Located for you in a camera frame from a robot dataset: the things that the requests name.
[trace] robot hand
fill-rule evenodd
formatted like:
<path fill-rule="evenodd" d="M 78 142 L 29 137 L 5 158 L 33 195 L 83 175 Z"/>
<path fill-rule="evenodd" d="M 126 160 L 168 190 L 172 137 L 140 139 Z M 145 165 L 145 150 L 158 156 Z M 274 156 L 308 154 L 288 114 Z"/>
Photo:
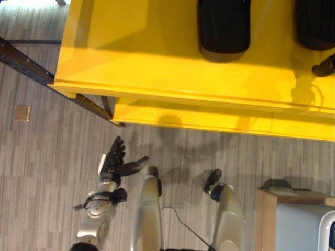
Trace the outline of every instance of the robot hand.
<path fill-rule="evenodd" d="M 118 203 L 127 200 L 124 189 L 118 188 L 121 177 L 140 171 L 148 161 L 145 156 L 136 162 L 124 163 L 125 146 L 121 137 L 117 137 L 108 154 L 103 154 L 98 172 L 98 189 L 91 192 L 85 203 L 75 206 L 75 210 L 87 210 L 70 251 L 98 251 L 116 213 Z"/>

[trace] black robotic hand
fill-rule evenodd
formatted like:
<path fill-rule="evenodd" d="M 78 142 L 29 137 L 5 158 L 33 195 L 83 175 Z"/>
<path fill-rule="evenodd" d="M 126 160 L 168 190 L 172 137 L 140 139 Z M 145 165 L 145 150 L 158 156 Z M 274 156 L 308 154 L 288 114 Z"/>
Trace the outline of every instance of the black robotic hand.
<path fill-rule="evenodd" d="M 125 146 L 120 136 L 116 137 L 109 153 L 106 156 L 103 167 L 100 171 L 100 181 L 111 180 L 115 175 L 128 176 L 140 171 L 148 161 L 145 156 L 136 162 L 124 163 Z"/>

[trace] black cable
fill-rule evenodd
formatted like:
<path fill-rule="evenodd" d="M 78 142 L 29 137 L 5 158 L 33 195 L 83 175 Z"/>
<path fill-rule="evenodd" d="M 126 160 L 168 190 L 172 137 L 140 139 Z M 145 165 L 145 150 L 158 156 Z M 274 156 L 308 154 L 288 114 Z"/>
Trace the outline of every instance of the black cable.
<path fill-rule="evenodd" d="M 182 220 L 179 218 L 179 215 L 178 215 L 178 213 L 177 213 L 177 210 L 176 210 L 174 207 L 172 207 L 172 206 L 165 206 L 165 207 L 162 207 L 161 210 L 162 210 L 162 209 L 165 209 L 165 208 L 170 208 L 170 209 L 172 209 L 172 210 L 175 212 L 175 214 L 176 214 L 177 219 L 179 220 L 179 222 L 180 222 L 184 227 L 186 227 L 188 230 L 190 230 L 195 236 L 197 236 L 203 243 L 205 243 L 205 244 L 209 247 L 209 251 L 216 251 L 210 244 L 208 244 L 204 239 L 202 239 L 202 238 L 201 238 L 196 232 L 194 232 L 188 225 L 186 225 L 184 222 L 182 222 Z"/>

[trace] yellow surface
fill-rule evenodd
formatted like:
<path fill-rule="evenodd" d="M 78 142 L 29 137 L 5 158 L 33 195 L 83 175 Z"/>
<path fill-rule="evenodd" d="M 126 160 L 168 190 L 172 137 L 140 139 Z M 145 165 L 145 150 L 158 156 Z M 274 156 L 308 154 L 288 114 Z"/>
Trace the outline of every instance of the yellow surface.
<path fill-rule="evenodd" d="M 251 45 L 230 63 L 198 51 L 197 0 L 73 0 L 53 88 L 168 102 L 335 114 L 334 77 L 311 67 L 335 50 L 295 41 L 291 0 L 252 2 Z"/>
<path fill-rule="evenodd" d="M 119 98 L 114 122 L 153 126 L 242 132 L 304 139 L 335 140 L 335 119 L 250 112 Z"/>

